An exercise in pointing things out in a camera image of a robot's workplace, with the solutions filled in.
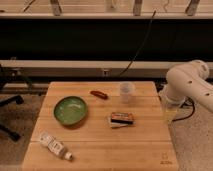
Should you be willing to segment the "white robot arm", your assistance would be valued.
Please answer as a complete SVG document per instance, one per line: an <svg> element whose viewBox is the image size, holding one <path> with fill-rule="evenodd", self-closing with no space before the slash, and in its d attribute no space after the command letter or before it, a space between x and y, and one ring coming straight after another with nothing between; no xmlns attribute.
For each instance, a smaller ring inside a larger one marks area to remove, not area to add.
<svg viewBox="0 0 213 171"><path fill-rule="evenodd" d="M213 85L206 81L208 76L209 67L201 60L176 65L168 70L167 84L159 92L167 124L175 118L186 98L191 98L213 113Z"/></svg>

